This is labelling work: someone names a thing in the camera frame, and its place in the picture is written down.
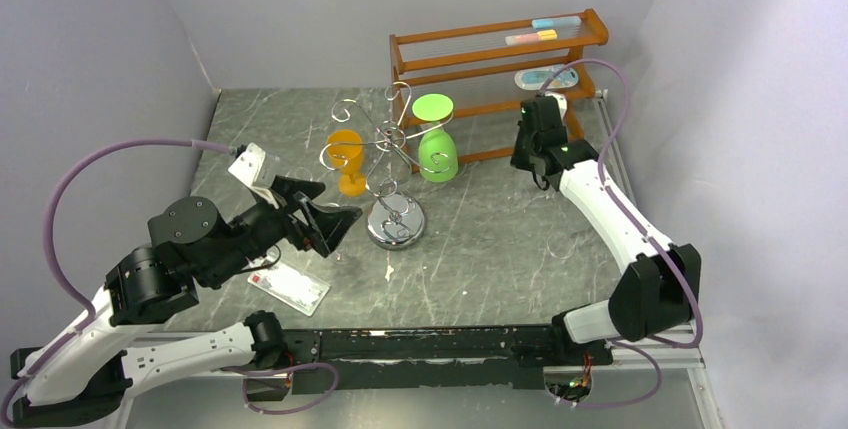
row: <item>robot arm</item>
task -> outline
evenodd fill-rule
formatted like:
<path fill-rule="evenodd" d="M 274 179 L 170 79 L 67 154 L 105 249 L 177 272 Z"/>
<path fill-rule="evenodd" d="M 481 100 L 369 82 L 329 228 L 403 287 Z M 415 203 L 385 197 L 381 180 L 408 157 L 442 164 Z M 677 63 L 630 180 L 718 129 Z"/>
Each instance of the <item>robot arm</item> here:
<path fill-rule="evenodd" d="M 564 331 L 566 345 L 579 345 L 615 337 L 637 341 L 691 320 L 692 310 L 682 288 L 650 239 L 675 261 L 696 296 L 701 269 L 698 252 L 689 244 L 673 244 L 656 230 L 609 177 L 606 168 L 605 181 L 601 182 L 598 153 L 583 139 L 567 139 L 562 124 L 564 106 L 561 95 L 522 103 L 510 163 L 532 172 L 540 188 L 554 187 L 580 209 L 609 247 L 622 276 L 608 300 L 554 316 L 554 327 Z M 538 177 L 545 181 L 545 187 Z M 616 205 L 608 190 L 629 214 Z M 634 221 L 646 233 L 637 230 Z"/>
<path fill-rule="evenodd" d="M 74 329 L 83 321 L 81 314 L 46 346 L 73 334 L 35 374 L 29 370 L 45 348 L 15 351 L 12 373 L 26 378 L 24 396 L 13 405 L 15 424 L 85 424 L 116 410 L 125 397 L 198 372 L 288 367 L 280 323 L 262 311 L 214 334 L 127 349 L 137 337 L 196 305 L 195 283 L 218 289 L 283 239 L 323 257 L 338 247 L 361 210 L 315 205 L 312 198 L 324 191 L 324 184 L 277 176 L 278 163 L 248 146 L 230 172 L 254 194 L 252 207 L 227 223 L 206 198 L 175 202 L 148 222 L 151 243 L 133 250 L 107 274 L 92 299 L 96 317 L 84 330 Z"/>

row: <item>orange highlighter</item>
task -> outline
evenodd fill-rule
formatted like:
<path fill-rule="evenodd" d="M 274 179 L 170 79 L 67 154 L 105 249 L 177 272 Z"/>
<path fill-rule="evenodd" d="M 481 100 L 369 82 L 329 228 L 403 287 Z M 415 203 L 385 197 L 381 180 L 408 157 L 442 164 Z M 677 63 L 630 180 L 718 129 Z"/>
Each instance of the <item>orange highlighter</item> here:
<path fill-rule="evenodd" d="M 544 31 L 533 32 L 530 34 L 518 34 L 515 36 L 506 36 L 507 46 L 516 46 L 518 44 L 531 44 L 533 42 L 552 41 L 556 39 L 556 31 L 547 29 Z"/>

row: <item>table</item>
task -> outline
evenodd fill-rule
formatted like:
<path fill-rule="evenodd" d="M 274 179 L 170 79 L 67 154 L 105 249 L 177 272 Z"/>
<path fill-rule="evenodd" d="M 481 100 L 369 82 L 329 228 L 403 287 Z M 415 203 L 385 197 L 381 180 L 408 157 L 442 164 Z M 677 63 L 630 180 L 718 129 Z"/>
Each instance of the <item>table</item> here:
<path fill-rule="evenodd" d="M 338 173 L 318 161 L 335 130 L 353 129 L 363 139 L 372 134 L 362 114 L 354 113 L 345 124 L 331 119 L 330 107 L 341 98 L 361 101 L 375 120 L 389 115 L 382 88 L 227 90 L 208 139 L 257 143 L 281 157 L 289 177 L 325 182 L 328 189 L 318 203 L 356 205 L 367 215 L 373 199 L 367 193 L 342 196 Z M 607 131 L 598 107 L 580 101 L 574 110 L 586 139 L 600 147 Z M 447 127 L 460 150 L 514 142 L 516 114 L 478 119 L 454 120 Z M 367 154 L 366 161 L 375 156 Z M 227 172 L 229 162 L 204 153 L 192 184 L 192 194 L 211 199 L 227 220 L 253 203 Z M 608 168 L 620 180 L 622 169 L 612 163 Z M 392 170 L 402 169 L 395 160 Z M 414 175 L 402 190 L 428 217 L 425 236 L 405 251 L 372 243 L 365 216 L 342 243 L 340 258 L 281 246 L 289 265 L 332 285 L 312 317 L 251 286 L 244 275 L 218 291 L 198 288 L 200 304 L 171 318 L 165 330 L 219 330 L 260 309 L 275 312 L 289 329 L 547 323 L 557 313 L 608 298 L 615 287 L 619 270 L 588 220 L 561 194 L 540 191 L 530 174 L 511 168 L 507 158 L 463 166 L 444 184 Z"/>

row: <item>brown wooden frame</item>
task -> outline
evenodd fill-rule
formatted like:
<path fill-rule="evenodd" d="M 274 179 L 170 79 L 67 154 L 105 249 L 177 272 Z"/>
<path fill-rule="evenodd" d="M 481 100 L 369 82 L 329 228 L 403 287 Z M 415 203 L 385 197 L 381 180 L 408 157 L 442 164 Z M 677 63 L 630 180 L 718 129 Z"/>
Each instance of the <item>brown wooden frame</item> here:
<path fill-rule="evenodd" d="M 433 84 L 444 81 L 454 81 L 469 77 L 487 76 L 491 74 L 500 74 L 504 72 L 516 72 L 523 69 L 531 69 L 534 67 L 550 66 L 553 64 L 565 64 L 575 61 L 583 57 L 583 48 L 590 45 L 604 45 L 609 40 L 609 32 L 606 26 L 598 17 L 598 14 L 593 9 L 586 9 L 580 13 L 562 14 L 551 17 L 566 17 L 579 16 L 585 26 L 589 29 L 589 34 L 581 34 L 569 39 L 556 39 L 552 41 L 536 42 L 533 44 L 522 44 L 517 46 L 504 46 L 495 49 L 486 49 L 482 51 L 467 52 L 462 54 L 450 54 L 446 56 L 430 57 L 413 61 L 404 61 L 401 55 L 400 46 L 404 44 L 412 44 L 416 42 L 437 41 L 440 39 L 449 39 L 453 37 L 470 36 L 476 34 L 485 34 L 489 32 L 508 31 L 513 29 L 527 28 L 532 30 L 533 19 L 522 19 L 519 21 L 501 22 L 497 24 L 485 24 L 482 26 L 463 27 L 459 29 L 449 29 L 445 31 L 425 32 L 422 34 L 412 34 L 408 36 L 389 36 L 389 54 L 391 56 L 391 71 L 392 82 L 405 82 L 410 86 L 421 86 L 424 84 Z M 559 51 L 568 49 L 568 53 L 564 56 L 548 57 L 544 59 L 535 59 L 527 62 L 516 62 L 510 64 L 492 65 L 489 67 L 459 70 L 446 72 L 442 74 L 434 74 L 419 77 L 402 76 L 412 71 L 423 69 L 433 69 L 439 67 L 448 67 L 457 64 L 466 64 L 470 62 L 480 62 L 495 60 L 504 57 L 521 56 L 528 54 L 541 54 L 550 51 Z M 557 92 L 565 94 L 566 99 L 573 101 L 576 99 L 585 99 L 595 96 L 595 84 L 586 68 L 583 65 L 575 67 L 579 76 L 576 86 L 568 89 L 557 89 Z M 485 114 L 495 114 L 505 111 L 513 111 L 519 108 L 521 101 L 506 101 L 496 104 L 486 104 L 483 106 L 461 108 L 454 111 L 455 118 L 481 116 Z M 400 116 L 403 109 L 403 97 L 395 99 L 393 106 L 394 117 Z M 408 114 L 403 121 L 403 128 L 423 124 L 422 121 L 412 114 Z M 582 138 L 583 128 L 580 127 L 580 122 L 574 115 L 573 111 L 568 111 L 565 117 L 565 124 L 571 137 Z M 492 151 L 478 152 L 474 154 L 464 154 L 459 157 L 459 162 L 465 164 L 468 162 L 483 161 L 496 157 L 508 157 L 512 155 L 513 148 L 504 147 Z"/>

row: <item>round metal base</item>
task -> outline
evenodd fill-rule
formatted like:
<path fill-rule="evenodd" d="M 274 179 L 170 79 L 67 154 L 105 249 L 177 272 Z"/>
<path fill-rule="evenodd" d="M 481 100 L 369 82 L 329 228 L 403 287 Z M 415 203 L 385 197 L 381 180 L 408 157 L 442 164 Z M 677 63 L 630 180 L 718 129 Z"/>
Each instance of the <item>round metal base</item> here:
<path fill-rule="evenodd" d="M 368 236 L 383 249 L 412 246 L 426 227 L 427 217 L 418 201 L 400 193 L 377 200 L 368 213 Z"/>

